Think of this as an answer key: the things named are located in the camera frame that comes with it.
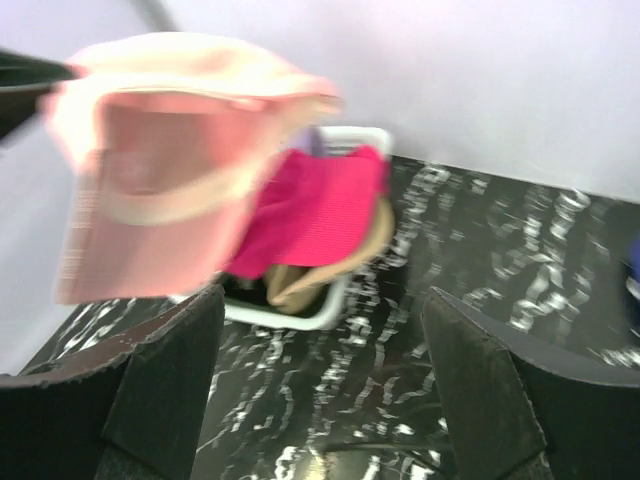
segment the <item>pink cloth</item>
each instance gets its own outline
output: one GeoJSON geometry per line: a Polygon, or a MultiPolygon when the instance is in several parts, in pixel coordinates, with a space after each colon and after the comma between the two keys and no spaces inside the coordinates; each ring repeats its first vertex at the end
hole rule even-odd
{"type": "Polygon", "coordinates": [[[260,194],[226,271],[254,279],[274,264],[319,267],[345,259],[369,231],[387,176],[388,162],[372,147],[329,158],[291,151],[260,194]]]}
{"type": "Polygon", "coordinates": [[[44,102],[78,174],[57,300],[195,290],[235,255],[281,145],[332,84],[248,43],[153,33],[94,45],[44,102]]]}

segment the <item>black marble table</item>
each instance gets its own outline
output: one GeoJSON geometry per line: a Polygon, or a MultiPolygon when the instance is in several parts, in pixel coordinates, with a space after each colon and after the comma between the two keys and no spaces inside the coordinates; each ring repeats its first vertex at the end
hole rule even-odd
{"type": "MultiPolygon", "coordinates": [[[[400,158],[392,196],[392,244],[356,272],[334,330],[227,322],[194,480],[446,478],[403,454],[317,450],[358,440],[446,444],[419,322],[433,285],[563,348],[640,369],[621,266],[640,206],[400,158]]],[[[79,307],[32,363],[170,305],[79,307]]],[[[455,472],[446,448],[425,455],[455,472]]]]}

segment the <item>white wall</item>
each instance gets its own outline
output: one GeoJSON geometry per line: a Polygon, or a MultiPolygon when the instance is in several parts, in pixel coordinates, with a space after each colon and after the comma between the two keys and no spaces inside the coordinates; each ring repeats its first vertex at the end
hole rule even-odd
{"type": "MultiPolygon", "coordinates": [[[[0,46],[55,60],[147,30],[126,0],[0,2],[0,46]]],[[[11,140],[0,143],[0,373],[17,373],[73,310],[51,301],[73,177],[39,120],[11,140]]]]}
{"type": "Polygon", "coordinates": [[[162,0],[335,80],[397,153],[640,201],[637,0],[162,0]]]}

